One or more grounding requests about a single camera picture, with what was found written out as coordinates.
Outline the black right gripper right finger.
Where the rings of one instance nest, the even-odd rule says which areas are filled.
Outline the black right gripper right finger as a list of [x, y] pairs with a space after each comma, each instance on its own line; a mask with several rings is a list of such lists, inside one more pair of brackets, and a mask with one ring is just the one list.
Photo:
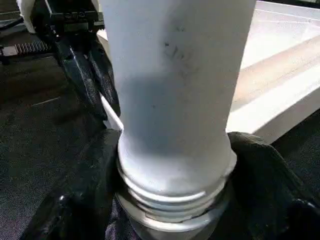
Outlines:
[[228, 133], [237, 156], [231, 201], [214, 240], [318, 240], [320, 203], [262, 138]]

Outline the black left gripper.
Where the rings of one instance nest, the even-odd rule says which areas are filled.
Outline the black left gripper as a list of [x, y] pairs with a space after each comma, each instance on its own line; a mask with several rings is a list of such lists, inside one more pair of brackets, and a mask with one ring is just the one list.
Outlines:
[[73, 36], [79, 32], [92, 32], [99, 26], [103, 26], [99, 2], [97, 0], [33, 0], [31, 5], [25, 2], [22, 5], [28, 11], [22, 11], [19, 18], [2, 25], [0, 30], [6, 31], [24, 23], [26, 28], [34, 29], [39, 40], [11, 46], [2, 45], [0, 62], [6, 65], [9, 59], [51, 54], [55, 51], [55, 47], [56, 59], [85, 107], [95, 117], [106, 121], [108, 117], [102, 105], [100, 92], [116, 115], [120, 116], [121, 109], [115, 88], [113, 67], [102, 45], [90, 46], [88, 61], [82, 47], [69, 41], [58, 42], [65, 35]]

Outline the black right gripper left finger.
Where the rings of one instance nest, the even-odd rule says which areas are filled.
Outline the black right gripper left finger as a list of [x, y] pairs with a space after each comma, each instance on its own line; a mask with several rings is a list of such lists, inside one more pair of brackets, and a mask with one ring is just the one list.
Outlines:
[[103, 240], [115, 193], [120, 132], [104, 129], [43, 199], [24, 240]]

